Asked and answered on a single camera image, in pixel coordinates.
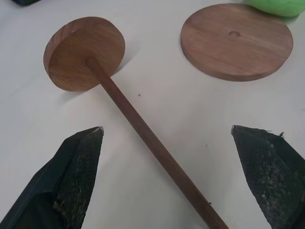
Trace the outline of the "dark object at table edge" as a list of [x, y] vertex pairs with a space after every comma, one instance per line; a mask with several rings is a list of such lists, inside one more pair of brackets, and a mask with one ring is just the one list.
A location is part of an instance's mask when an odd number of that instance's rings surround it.
[[26, 7], [26, 6], [32, 5], [36, 2], [39, 2], [41, 0], [11, 0], [11, 1], [19, 6]]

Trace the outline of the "wooden disc with dowel rod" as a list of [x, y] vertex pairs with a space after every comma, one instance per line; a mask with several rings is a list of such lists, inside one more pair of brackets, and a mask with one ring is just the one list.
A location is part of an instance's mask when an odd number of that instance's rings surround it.
[[209, 229], [229, 229], [112, 80], [125, 40], [108, 20], [79, 18], [61, 27], [46, 45], [43, 65], [51, 81], [69, 92], [101, 85]]

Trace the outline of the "green round object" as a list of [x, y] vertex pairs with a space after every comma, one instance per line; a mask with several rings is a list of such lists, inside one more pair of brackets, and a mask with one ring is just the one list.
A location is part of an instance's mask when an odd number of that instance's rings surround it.
[[294, 17], [305, 11], [305, 0], [244, 0], [244, 2], [276, 16]]

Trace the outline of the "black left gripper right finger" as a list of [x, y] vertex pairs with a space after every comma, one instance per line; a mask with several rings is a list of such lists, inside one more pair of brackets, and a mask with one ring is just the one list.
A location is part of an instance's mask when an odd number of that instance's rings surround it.
[[263, 129], [233, 125], [247, 184], [272, 229], [305, 229], [305, 159]]

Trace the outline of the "round wooden disc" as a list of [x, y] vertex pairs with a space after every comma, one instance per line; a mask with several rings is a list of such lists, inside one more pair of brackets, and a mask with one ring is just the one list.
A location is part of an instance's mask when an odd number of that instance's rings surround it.
[[193, 13], [180, 42], [187, 60], [201, 72], [246, 82], [279, 70], [293, 50], [293, 36], [280, 19], [254, 7], [224, 3]]

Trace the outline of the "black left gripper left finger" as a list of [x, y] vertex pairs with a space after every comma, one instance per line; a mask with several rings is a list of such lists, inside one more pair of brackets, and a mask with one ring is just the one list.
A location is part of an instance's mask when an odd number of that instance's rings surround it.
[[32, 177], [0, 229], [81, 229], [95, 185], [104, 129], [66, 138]]

